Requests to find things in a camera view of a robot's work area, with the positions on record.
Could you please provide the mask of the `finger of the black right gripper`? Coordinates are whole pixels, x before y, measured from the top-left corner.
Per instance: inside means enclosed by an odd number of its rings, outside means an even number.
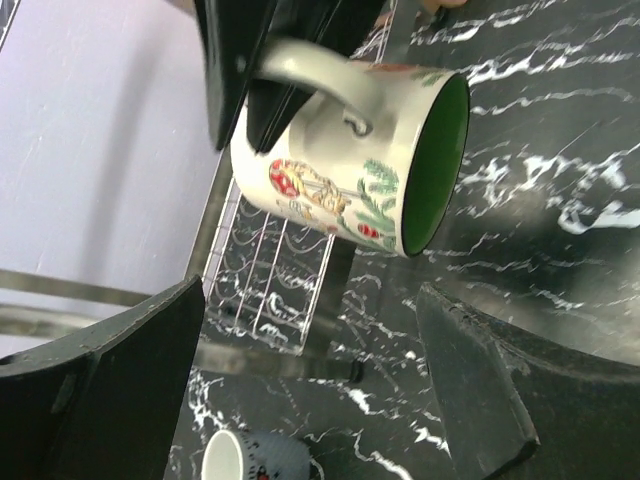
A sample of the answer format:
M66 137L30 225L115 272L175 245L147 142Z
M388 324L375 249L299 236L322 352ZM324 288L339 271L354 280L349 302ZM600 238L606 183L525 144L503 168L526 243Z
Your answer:
M204 47L209 136L217 150L231 142L241 110L258 78L276 1L197 1Z
M350 57L364 42L384 0L289 0L276 4L273 36L309 41ZM248 96L247 139L269 152L315 90L289 81L255 79Z

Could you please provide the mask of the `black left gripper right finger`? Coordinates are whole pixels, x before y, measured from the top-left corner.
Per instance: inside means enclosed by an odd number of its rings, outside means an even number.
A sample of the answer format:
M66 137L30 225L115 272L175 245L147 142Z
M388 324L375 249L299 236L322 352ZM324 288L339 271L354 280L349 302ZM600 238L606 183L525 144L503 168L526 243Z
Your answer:
M417 327L460 479L636 479L639 369L425 283Z

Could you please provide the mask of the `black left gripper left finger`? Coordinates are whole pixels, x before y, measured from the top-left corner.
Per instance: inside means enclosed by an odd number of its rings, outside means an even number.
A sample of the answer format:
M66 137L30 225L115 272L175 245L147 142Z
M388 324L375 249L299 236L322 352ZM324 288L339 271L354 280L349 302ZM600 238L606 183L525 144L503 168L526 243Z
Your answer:
M2 358L2 478L163 478L204 310L194 276Z

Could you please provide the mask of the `white cat-pattern mug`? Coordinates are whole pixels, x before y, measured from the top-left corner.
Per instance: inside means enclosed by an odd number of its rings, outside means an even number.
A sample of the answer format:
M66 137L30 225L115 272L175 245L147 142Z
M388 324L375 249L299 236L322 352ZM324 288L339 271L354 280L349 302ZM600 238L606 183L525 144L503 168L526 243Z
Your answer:
M249 143L242 112L234 179L253 206L406 258L421 254L449 205L470 121L466 77L351 61L318 45L270 41L259 73L312 90L273 148Z

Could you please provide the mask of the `grey patterned small cup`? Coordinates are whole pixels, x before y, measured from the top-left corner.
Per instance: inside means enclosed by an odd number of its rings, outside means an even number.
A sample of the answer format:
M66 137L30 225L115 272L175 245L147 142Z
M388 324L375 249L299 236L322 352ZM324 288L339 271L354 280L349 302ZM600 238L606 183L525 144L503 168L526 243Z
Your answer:
M311 455L305 443L285 435L219 430L201 465L205 480L307 480Z

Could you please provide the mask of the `steel two-tier dish rack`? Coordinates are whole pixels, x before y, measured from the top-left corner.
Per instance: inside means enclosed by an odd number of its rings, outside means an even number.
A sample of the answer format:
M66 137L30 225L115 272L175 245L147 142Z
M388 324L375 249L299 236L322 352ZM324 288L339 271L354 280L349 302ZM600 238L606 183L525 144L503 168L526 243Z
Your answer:
M355 57L376 52L375 61L406 54L415 15L438 28L446 18L422 1L385 1L381 20ZM247 349L201 340L193 365L216 374L322 379L357 383L363 363L329 358L344 325L338 318L356 246L311 233L248 206L222 153L187 273L200 274L207 322L222 333L247 335L267 347ZM1 289L69 300L134 307L149 295L1 268ZM86 328L97 319L37 307L1 303L1 335L52 340Z

